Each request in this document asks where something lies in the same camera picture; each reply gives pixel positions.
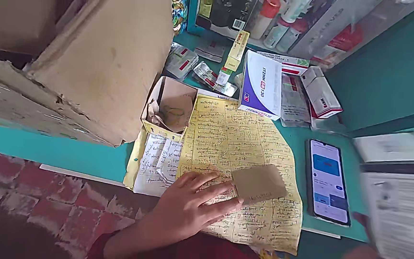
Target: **handwritten notes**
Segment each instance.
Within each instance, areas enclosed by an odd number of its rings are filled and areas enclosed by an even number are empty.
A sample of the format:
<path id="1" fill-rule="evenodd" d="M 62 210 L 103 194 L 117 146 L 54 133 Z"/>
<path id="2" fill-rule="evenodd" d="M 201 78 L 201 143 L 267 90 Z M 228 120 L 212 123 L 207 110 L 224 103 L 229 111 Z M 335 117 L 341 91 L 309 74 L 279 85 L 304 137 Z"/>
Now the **handwritten notes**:
<path id="1" fill-rule="evenodd" d="M 148 134 L 133 192 L 160 197 L 174 181 L 183 143 Z"/>
<path id="2" fill-rule="evenodd" d="M 177 177 L 217 169 L 221 176 L 207 185 L 232 179 L 231 172 L 276 165 L 285 182 L 284 198 L 261 201 L 231 213 L 204 231 L 242 244 L 266 244 L 296 255 L 303 204 L 295 179 L 293 153 L 270 119 L 237 109 L 237 102 L 197 100 L 185 134 Z M 237 196 L 224 193 L 210 203 Z"/>

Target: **small yellow box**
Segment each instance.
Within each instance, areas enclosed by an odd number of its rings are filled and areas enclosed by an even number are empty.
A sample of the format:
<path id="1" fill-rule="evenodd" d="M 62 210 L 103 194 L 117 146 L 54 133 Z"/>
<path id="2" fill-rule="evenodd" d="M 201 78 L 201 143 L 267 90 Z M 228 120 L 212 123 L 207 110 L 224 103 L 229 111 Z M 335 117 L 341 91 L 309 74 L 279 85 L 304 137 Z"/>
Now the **small yellow box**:
<path id="1" fill-rule="evenodd" d="M 152 100 L 157 100 L 159 103 L 161 101 L 160 99 L 164 91 L 169 91 L 171 93 L 174 93 L 175 95 L 186 94 L 191 97 L 191 99 L 193 100 L 193 109 L 191 110 L 189 114 L 189 118 L 191 120 L 191 115 L 194 110 L 194 105 L 196 104 L 196 101 L 197 101 L 197 89 L 189 85 L 186 85 L 184 83 L 178 82 L 175 79 L 172 79 L 170 77 L 161 77 L 159 78 L 157 83 L 154 85 L 153 89 L 150 91 L 146 105 L 143 108 L 141 121 L 143 123 L 143 127 L 148 133 L 170 139 L 171 141 L 180 142 L 181 139 L 183 139 L 183 136 L 188 128 L 187 126 L 185 126 L 182 133 L 176 133 L 176 132 L 167 130 L 165 128 L 162 128 L 160 126 L 154 125 L 151 122 L 146 120 L 146 117 L 148 115 L 148 103 L 150 103 Z"/>
<path id="2" fill-rule="evenodd" d="M 224 67 L 235 72 L 239 67 L 239 64 L 242 60 L 242 55 L 244 54 L 245 47 L 247 46 L 248 37 L 250 33 L 246 31 L 239 31 L 234 40 L 233 47 L 228 54 L 228 58 L 226 59 L 226 63 Z"/>

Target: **red and white box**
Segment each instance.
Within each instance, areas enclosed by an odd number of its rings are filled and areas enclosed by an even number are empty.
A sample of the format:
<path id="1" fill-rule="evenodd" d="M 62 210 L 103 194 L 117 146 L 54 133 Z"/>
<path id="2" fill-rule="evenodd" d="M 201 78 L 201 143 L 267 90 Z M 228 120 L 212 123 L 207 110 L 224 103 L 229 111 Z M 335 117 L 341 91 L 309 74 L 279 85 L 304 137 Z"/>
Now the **red and white box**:
<path id="1" fill-rule="evenodd" d="M 301 81 L 308 94 L 314 118 L 328 118 L 343 111 L 320 67 L 310 66 L 301 75 Z"/>

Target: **teal surface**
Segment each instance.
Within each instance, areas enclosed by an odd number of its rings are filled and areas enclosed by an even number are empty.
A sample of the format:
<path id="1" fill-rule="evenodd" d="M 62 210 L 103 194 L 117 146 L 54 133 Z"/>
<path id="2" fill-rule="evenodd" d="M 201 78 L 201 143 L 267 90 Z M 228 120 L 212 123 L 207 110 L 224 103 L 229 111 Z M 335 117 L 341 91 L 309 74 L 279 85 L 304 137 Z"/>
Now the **teal surface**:
<path id="1" fill-rule="evenodd" d="M 326 77 L 344 109 L 340 115 L 349 131 L 414 114 L 414 12 Z M 385 127 L 376 131 L 399 130 L 397 125 Z"/>
<path id="2" fill-rule="evenodd" d="M 106 147 L 0 127 L 0 153 L 122 182 L 133 143 Z"/>
<path id="3" fill-rule="evenodd" d="M 349 237 L 355 240 L 367 241 L 364 228 L 351 217 L 352 226 L 350 228 L 338 226 L 329 222 L 316 219 L 307 213 L 307 193 L 306 193 L 306 156 L 305 141 L 308 139 L 317 139 L 322 142 L 331 144 L 341 149 L 341 159 L 343 173 L 346 183 L 346 194 L 348 196 L 350 212 L 367 213 L 366 206 L 362 200 L 362 190 L 360 186 L 360 168 L 359 157 L 357 156 L 350 138 L 339 135 L 331 135 L 311 131 L 308 128 L 282 127 L 280 121 L 274 123 L 282 134 L 288 145 L 292 148 L 295 157 L 296 181 L 299 195 L 303 201 L 303 226 L 311 229 L 317 229 L 341 236 Z"/>
<path id="4" fill-rule="evenodd" d="M 175 38 L 175 41 L 190 49 L 194 49 L 200 40 L 199 37 L 187 33 Z M 206 62 L 214 72 L 222 66 L 219 63 Z M 207 89 L 190 77 L 185 80 L 185 83 Z M 366 241 L 367 237 L 363 227 L 355 220 L 352 220 L 352 227 L 344 228 L 315 219 L 306 212 L 305 141 L 307 139 L 318 139 L 341 148 L 350 211 L 366 212 L 359 184 L 359 160 L 350 139 L 313 132 L 308 128 L 285 128 L 282 127 L 280 121 L 276 121 L 275 124 L 292 148 L 295 157 L 296 180 L 304 204 L 303 226 Z M 123 181 L 126 173 L 126 165 L 132 147 L 133 143 L 112 148 L 0 127 L 0 153 L 119 182 Z"/>

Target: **cardboard box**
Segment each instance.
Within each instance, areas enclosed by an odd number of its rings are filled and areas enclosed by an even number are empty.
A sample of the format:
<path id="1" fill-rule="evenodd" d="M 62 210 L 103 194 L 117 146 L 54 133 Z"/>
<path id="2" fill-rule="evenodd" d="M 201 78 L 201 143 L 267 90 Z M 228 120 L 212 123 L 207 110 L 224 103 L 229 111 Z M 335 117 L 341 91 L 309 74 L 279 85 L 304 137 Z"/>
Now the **cardboard box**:
<path id="1" fill-rule="evenodd" d="M 320 67 L 309 67 L 301 76 L 301 81 L 308 94 L 314 118 L 328 118 L 343 111 Z"/>
<path id="2" fill-rule="evenodd" d="M 131 142 L 172 39 L 169 1 L 89 0 L 22 71 L 0 61 L 0 120 L 108 146 Z"/>
<path id="3" fill-rule="evenodd" d="M 277 120 L 281 117 L 282 65 L 248 50 L 239 109 Z"/>
<path id="4" fill-rule="evenodd" d="M 307 59 L 299 59 L 262 51 L 258 51 L 257 53 L 274 59 L 275 61 L 281 62 L 282 73 L 301 76 L 309 68 L 309 60 Z"/>
<path id="5" fill-rule="evenodd" d="M 188 124 L 187 126 L 183 128 L 182 133 L 172 132 L 161 126 L 154 125 L 153 123 L 147 120 L 147 116 L 148 116 L 147 107 L 148 107 L 148 104 L 152 100 L 157 100 L 158 104 L 162 104 L 164 103 L 164 101 L 166 103 L 170 102 L 170 99 L 177 101 L 182 95 L 188 95 L 189 97 L 191 97 L 192 105 L 193 105 L 190 113 L 186 114 Z M 183 139 L 183 136 L 189 126 L 189 121 L 191 119 L 191 115 L 193 114 L 196 100 L 197 100 L 197 89 L 196 88 L 186 85 L 184 83 L 178 82 L 177 80 L 172 79 L 170 77 L 159 78 L 156 85 L 154 85 L 152 91 L 150 92 L 148 96 L 147 105 L 145 105 L 142 115 L 141 115 L 141 120 L 142 120 L 144 128 L 146 129 L 148 133 L 159 135 L 159 136 L 165 137 L 175 142 L 180 142 L 181 139 Z"/>
<path id="6" fill-rule="evenodd" d="M 55 37 L 56 0 L 0 0 L 0 49 L 39 54 Z"/>

